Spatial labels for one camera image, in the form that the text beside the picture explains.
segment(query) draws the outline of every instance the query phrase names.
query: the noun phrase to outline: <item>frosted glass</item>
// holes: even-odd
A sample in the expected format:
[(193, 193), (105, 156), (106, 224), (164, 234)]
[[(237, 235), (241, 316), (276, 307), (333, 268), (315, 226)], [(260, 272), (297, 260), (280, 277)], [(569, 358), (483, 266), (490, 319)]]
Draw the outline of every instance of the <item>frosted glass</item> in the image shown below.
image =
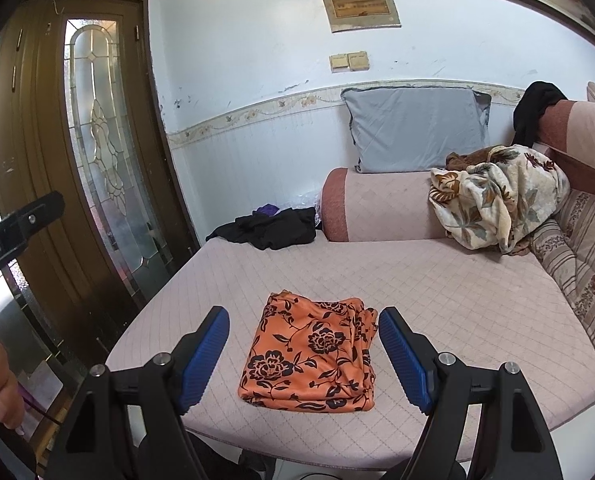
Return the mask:
[(120, 277), (152, 298), (170, 260), (136, 161), (113, 20), (69, 20), (64, 90), (69, 137), (85, 196)]

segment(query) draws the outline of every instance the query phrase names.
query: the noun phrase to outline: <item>folded fabric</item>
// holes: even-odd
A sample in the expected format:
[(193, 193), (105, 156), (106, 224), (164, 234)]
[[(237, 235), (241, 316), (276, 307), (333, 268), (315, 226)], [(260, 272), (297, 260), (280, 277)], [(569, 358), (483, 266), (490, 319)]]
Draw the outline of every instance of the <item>folded fabric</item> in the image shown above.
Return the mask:
[(468, 155), (458, 155), (453, 152), (447, 155), (446, 170), (449, 171), (466, 171), (469, 166), (476, 166), (482, 162), (490, 162), (489, 154), (497, 146), (488, 146), (481, 150), (469, 153)]
[(377, 312), (358, 298), (327, 303), (271, 294), (237, 394), (292, 412), (367, 412), (375, 402), (369, 347)]
[(261, 251), (309, 244), (315, 240), (315, 208), (289, 208), (274, 216), (257, 212), (240, 216), (235, 222), (219, 226), (206, 237), (206, 241), (215, 237), (236, 244), (248, 242)]
[(549, 106), (563, 99), (566, 99), (566, 96), (554, 84), (543, 81), (531, 83), (513, 112), (513, 144), (532, 148), (537, 140), (540, 118)]
[(467, 171), (431, 170), (429, 200), (464, 247), (498, 244), (508, 254), (558, 211), (571, 187), (553, 161), (524, 146), (498, 146), (489, 160)]

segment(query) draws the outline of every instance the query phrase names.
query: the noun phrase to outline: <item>human hand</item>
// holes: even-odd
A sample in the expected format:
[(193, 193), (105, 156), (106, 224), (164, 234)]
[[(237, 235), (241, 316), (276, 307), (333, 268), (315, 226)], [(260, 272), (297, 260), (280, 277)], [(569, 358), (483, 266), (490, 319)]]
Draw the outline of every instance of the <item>human hand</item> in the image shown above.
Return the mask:
[(24, 418), (24, 400), (18, 391), (18, 382), (8, 368), (8, 355), (0, 343), (0, 422), (14, 430)]

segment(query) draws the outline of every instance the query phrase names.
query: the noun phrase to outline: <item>pillowcase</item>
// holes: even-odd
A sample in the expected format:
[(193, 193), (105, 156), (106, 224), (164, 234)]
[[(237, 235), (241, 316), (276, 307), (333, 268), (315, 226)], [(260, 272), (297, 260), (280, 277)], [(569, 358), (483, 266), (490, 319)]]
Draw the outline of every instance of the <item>pillowcase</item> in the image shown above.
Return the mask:
[(468, 88), (347, 88), (359, 173), (443, 168), (451, 152), (489, 144), (491, 96)]

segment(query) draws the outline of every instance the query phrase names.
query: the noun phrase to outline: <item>pink sofa cushion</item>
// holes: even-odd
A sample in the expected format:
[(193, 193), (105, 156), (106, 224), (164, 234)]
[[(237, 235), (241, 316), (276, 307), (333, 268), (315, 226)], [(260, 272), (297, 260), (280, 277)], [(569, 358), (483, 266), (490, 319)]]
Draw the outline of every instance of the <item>pink sofa cushion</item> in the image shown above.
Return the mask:
[(324, 234), (332, 242), (431, 240), (446, 233), (429, 203), (429, 173), (331, 171), (322, 189)]
[(573, 189), (595, 194), (595, 103), (559, 101), (539, 123), (540, 143), (567, 174)]
[[(549, 428), (595, 402), (595, 349), (535, 255), (495, 258), (447, 238), (339, 244), (319, 234), (280, 251), (214, 238), (139, 313), (107, 364), (132, 368), (170, 352), (223, 305), (231, 334), (201, 402), (182, 417), (186, 428), (331, 467), (383, 471), (410, 457), (426, 416), (406, 399), (378, 337), (370, 348), (377, 375), (370, 412), (282, 412), (238, 397), (266, 299), (284, 288), (316, 301), (355, 296), (379, 311), (395, 305), (415, 332), (468, 365), (519, 363)], [(479, 406), (471, 406), (458, 460), (472, 457), (478, 423)]]

